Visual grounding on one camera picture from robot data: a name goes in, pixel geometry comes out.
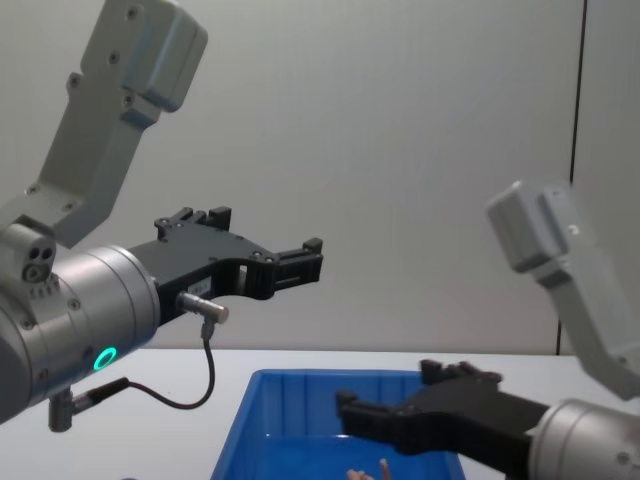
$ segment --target white table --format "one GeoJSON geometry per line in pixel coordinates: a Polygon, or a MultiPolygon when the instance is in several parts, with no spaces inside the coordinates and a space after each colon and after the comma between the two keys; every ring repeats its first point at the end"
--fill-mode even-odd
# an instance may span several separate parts
{"type": "MultiPolygon", "coordinates": [[[[74,418],[64,434],[50,433],[46,402],[0,426],[3,480],[208,480],[251,374],[263,368],[417,369],[422,358],[468,360],[505,375],[503,390],[552,404],[578,397],[638,412],[588,378],[570,357],[238,351],[214,352],[217,384],[199,410],[170,409],[137,391],[126,391],[74,418]]],[[[180,401],[203,393],[204,354],[198,350],[142,350],[75,386],[80,393],[128,376],[180,401]]],[[[503,478],[463,459],[469,480],[503,478]]]]}

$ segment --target blue plastic bin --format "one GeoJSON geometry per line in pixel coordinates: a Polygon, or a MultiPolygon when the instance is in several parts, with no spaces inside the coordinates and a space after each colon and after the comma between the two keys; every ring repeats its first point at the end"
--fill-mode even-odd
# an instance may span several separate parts
{"type": "Polygon", "coordinates": [[[345,480],[350,468],[380,478],[386,458],[394,480],[464,480],[457,455],[402,456],[393,448],[346,437],[335,394],[396,404],[421,387],[417,372],[262,370],[236,415],[212,480],[345,480]]]}

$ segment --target white wall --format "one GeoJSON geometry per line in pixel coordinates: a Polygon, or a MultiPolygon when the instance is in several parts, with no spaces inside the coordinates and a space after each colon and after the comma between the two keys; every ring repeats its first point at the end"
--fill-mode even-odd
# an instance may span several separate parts
{"type": "Polygon", "coordinates": [[[640,318],[640,3],[587,12],[574,187],[640,318]]]}
{"type": "MultiPolygon", "coordinates": [[[[318,285],[224,299],[220,346],[553,351],[555,315],[508,270],[484,205],[514,179],[568,177],[581,0],[183,4],[205,59],[83,247],[226,204],[267,248],[324,238],[326,262],[318,285]]],[[[35,178],[100,5],[0,2],[0,201],[35,178]]],[[[154,345],[197,346],[198,326],[154,345]]]]}

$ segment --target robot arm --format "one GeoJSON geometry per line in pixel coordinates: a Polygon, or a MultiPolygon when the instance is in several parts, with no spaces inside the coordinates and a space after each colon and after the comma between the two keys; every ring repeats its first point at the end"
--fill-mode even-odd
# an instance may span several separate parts
{"type": "MultiPolygon", "coordinates": [[[[640,394],[640,324],[568,186],[515,183],[489,219],[511,267],[545,288],[584,369],[629,399],[640,394]]],[[[640,418],[580,400],[551,408],[498,390],[500,377],[424,361],[425,386],[398,406],[338,394],[346,434],[418,454],[449,450],[511,478],[635,478],[640,418]]]]}
{"type": "Polygon", "coordinates": [[[228,208],[159,219],[157,240],[130,250],[56,259],[58,243],[75,245],[109,216],[142,132],[182,105],[206,42],[170,0],[106,0],[37,183],[0,209],[0,424],[51,399],[50,426],[64,431],[69,387],[159,326],[200,314],[208,347],[228,316],[215,297],[265,300],[318,281],[320,240],[272,253],[229,232],[228,208]]]}
{"type": "Polygon", "coordinates": [[[623,399],[640,395],[640,322],[569,187],[517,182],[489,219],[511,268],[547,290],[585,371],[623,399]]]}
{"type": "Polygon", "coordinates": [[[18,222],[70,248],[106,220],[142,133],[180,108],[206,44],[170,1],[107,1],[38,181],[0,209],[0,230],[18,222]]]}

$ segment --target cable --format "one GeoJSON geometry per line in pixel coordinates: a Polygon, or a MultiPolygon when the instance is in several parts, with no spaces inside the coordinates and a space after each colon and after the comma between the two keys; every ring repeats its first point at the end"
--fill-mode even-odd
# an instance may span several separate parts
{"type": "Polygon", "coordinates": [[[123,377],[115,380],[113,382],[102,385],[101,387],[94,388],[93,390],[89,390],[88,392],[79,395],[73,399],[73,414],[77,415],[79,413],[88,410],[89,408],[95,407],[103,400],[110,398],[121,391],[127,388],[135,388],[140,390],[141,392],[146,393],[147,395],[152,396],[159,402],[164,403],[165,405],[176,408],[178,410],[195,410],[198,407],[201,407],[209,398],[211,398],[211,394],[213,393],[213,388],[216,385],[216,366],[213,363],[213,354],[211,353],[211,345],[209,344],[211,337],[213,336],[213,332],[215,329],[214,322],[207,321],[202,325],[201,337],[202,337],[202,345],[204,347],[204,354],[207,357],[207,364],[209,366],[209,385],[207,386],[207,391],[204,393],[204,396],[195,403],[178,403],[173,400],[168,399],[167,397],[160,395],[155,390],[150,389],[146,385],[142,385],[140,383],[131,382],[128,378],[123,377]]]}
{"type": "Polygon", "coordinates": [[[197,402],[195,403],[174,402],[173,400],[170,400],[167,397],[160,395],[155,390],[152,390],[149,387],[145,385],[141,385],[136,382],[129,382],[129,387],[140,390],[146,393],[147,395],[152,396],[159,402],[162,402],[171,408],[177,408],[178,410],[195,410],[196,408],[201,407],[202,405],[207,403],[207,401],[211,397],[211,394],[213,393],[213,388],[215,387],[215,384],[216,384],[216,367],[215,367],[215,364],[213,363],[213,355],[211,354],[211,347],[209,345],[209,341],[203,340],[202,343],[204,345],[204,354],[207,356],[207,364],[209,365],[209,386],[207,387],[207,391],[205,392],[204,396],[197,402]]]}

